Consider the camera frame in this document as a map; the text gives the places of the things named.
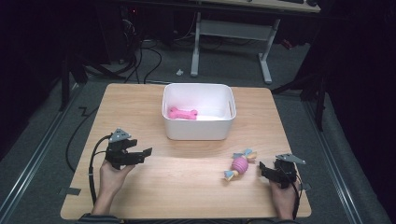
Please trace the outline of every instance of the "black wire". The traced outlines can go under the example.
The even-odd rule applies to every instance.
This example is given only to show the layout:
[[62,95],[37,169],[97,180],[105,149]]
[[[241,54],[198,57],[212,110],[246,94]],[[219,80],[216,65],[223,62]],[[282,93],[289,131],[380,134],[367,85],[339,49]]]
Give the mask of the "black wire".
[[154,49],[147,49],[147,50],[151,50],[151,51],[157,53],[158,56],[160,56],[160,61],[157,63],[157,65],[156,65],[153,69],[151,69],[151,71],[149,71],[149,72],[145,75],[145,78],[143,79],[143,84],[146,84],[146,80],[147,80],[148,76],[149,76],[155,69],[157,69],[158,66],[160,66],[161,62],[163,61],[163,56],[161,56],[161,53],[159,53],[157,50],[154,50]]
[[98,108],[99,108],[99,106],[96,107],[90,114],[88,114],[87,116],[85,116],[85,119],[82,120],[81,123],[77,126],[77,128],[76,128],[75,131],[73,132],[72,136],[70,137],[69,142],[67,143],[66,152],[65,152],[66,162],[67,162],[67,165],[69,166],[70,170],[71,170],[73,173],[76,172],[76,169],[73,168],[73,166],[71,165],[70,160],[69,160],[69,155],[68,155],[68,154],[69,154],[70,145],[71,145],[71,143],[72,143],[72,141],[73,141],[73,139],[74,139],[74,137],[75,137],[77,131],[78,131],[79,128],[82,126],[82,124],[85,122],[85,120],[87,120]]
[[300,198],[301,195],[303,194],[303,181],[301,180],[301,178],[297,175],[298,180],[300,181]]
[[101,153],[104,153],[105,151],[100,151],[100,152],[96,152],[95,153],[95,156],[97,155],[97,154],[101,154]]
[[93,204],[96,203],[95,182],[94,182],[94,180],[93,180],[93,158],[94,158],[95,155],[96,155],[96,150],[97,150],[97,148],[99,147],[99,145],[100,145],[103,141],[105,141],[106,139],[109,139],[110,137],[111,137],[111,135],[106,135],[105,137],[101,138],[101,139],[96,143],[96,146],[95,146],[95,148],[93,149],[92,154],[91,154],[90,167],[89,167],[89,169],[88,169],[88,177],[89,177],[89,180],[90,180],[90,189],[91,189],[91,196],[92,196],[92,202],[93,202]]
[[140,58],[139,58],[139,63],[134,67],[134,71],[131,72],[131,74],[125,78],[124,83],[126,83],[128,81],[128,79],[134,74],[136,73],[136,81],[138,84],[140,84],[140,80],[139,80],[139,75],[137,74],[137,68],[140,66],[140,64],[142,63],[142,58],[143,58],[143,53],[142,53],[142,43],[140,43],[139,46],[139,51],[140,51]]
[[293,181],[290,180],[289,176],[288,176],[288,175],[286,174],[286,172],[283,170],[282,166],[280,166],[279,168],[280,168],[280,170],[283,172],[283,174],[285,175],[285,177],[289,180],[289,182],[290,182],[291,185],[293,186],[294,191],[295,191],[295,193],[296,193],[296,199],[297,199],[297,201],[296,201],[295,204],[294,204],[294,209],[295,209],[295,210],[293,211],[293,219],[295,219],[296,216],[297,216],[298,207],[300,206],[300,199],[301,199],[301,194],[302,194],[303,188],[300,188],[300,191],[301,191],[301,192],[300,192],[300,195],[299,195],[296,186],[294,185]]

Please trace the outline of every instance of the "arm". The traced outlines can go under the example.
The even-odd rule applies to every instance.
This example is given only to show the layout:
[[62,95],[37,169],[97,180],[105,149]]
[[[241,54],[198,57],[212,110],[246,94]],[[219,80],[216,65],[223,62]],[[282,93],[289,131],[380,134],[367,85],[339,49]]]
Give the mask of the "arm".
[[[299,182],[294,183],[297,190],[299,189]],[[277,215],[280,219],[293,220],[294,205],[297,199],[296,192],[292,185],[286,189],[282,189],[279,184],[270,180],[272,191],[272,198]]]
[[110,207],[114,197],[120,191],[126,176],[134,169],[134,165],[117,170],[109,161],[104,160],[100,168],[100,189],[91,213],[82,216],[76,224],[104,223],[118,224],[120,221],[111,216]]
[[100,168],[100,189],[96,203],[93,206],[92,215],[109,215],[114,197],[121,189],[125,177],[134,169],[134,165],[125,166],[117,170],[111,163],[104,160]]

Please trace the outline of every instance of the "white metal frame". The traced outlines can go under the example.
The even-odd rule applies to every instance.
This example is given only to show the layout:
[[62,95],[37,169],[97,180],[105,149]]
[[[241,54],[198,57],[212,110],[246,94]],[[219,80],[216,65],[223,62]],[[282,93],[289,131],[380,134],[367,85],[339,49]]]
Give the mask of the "white metal frame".
[[191,76],[198,76],[200,35],[217,35],[266,41],[267,44],[263,53],[259,53],[259,61],[262,66],[262,75],[264,76],[265,83],[271,84],[271,74],[266,60],[274,42],[279,23],[280,20],[275,20],[274,25],[263,26],[227,21],[201,20],[201,13],[198,12],[195,28],[195,45],[191,63]]

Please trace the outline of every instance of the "pink dog bone toy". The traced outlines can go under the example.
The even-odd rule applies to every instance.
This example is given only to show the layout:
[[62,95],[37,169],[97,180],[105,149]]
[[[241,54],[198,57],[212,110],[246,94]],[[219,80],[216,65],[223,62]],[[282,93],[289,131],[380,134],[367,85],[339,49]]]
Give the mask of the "pink dog bone toy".
[[179,110],[176,107],[172,107],[169,111],[169,118],[170,119],[197,119],[198,111],[191,110]]
[[234,176],[242,175],[248,169],[248,163],[254,162],[257,157],[257,152],[253,152],[251,149],[246,149],[245,153],[234,153],[233,164],[231,165],[231,171],[224,171],[224,178],[230,181]]

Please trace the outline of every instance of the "metal rail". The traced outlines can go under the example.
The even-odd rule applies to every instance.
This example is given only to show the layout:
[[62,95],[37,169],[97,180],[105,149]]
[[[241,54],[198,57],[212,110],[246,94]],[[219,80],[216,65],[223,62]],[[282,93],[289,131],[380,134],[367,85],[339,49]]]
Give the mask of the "metal rail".
[[17,207],[18,202],[20,201],[21,197],[23,196],[24,192],[28,188],[30,182],[32,181],[33,177],[35,176],[36,171],[40,167],[41,162],[44,160],[47,152],[49,151],[49,145],[52,140],[52,137],[57,132],[59,126],[61,125],[62,121],[64,120],[67,111],[70,108],[70,105],[76,99],[77,95],[80,93],[82,88],[76,88],[74,90],[74,94],[72,94],[72,98],[68,106],[65,108],[64,111],[59,111],[56,115],[54,121],[51,123],[49,128],[47,129],[44,137],[42,138],[40,144],[35,150],[32,158],[27,163],[26,167],[18,177],[17,182],[15,183],[14,187],[3,201],[0,207],[0,223],[8,223],[14,209]]
[[341,175],[340,170],[337,167],[334,157],[332,156],[332,151],[330,149],[329,144],[327,143],[325,134],[318,129],[317,124],[315,123],[315,109],[313,106],[307,102],[303,102],[303,106],[305,112],[309,116],[309,120],[312,124],[312,127],[315,129],[318,140],[321,144],[321,149],[325,157],[326,166],[329,169],[329,174],[332,178],[332,182],[334,183],[335,189],[337,190],[338,197],[341,200],[342,205],[346,211],[346,216],[349,219],[350,223],[363,223],[361,220],[361,215],[355,203],[353,202],[352,196],[350,194],[349,188]]

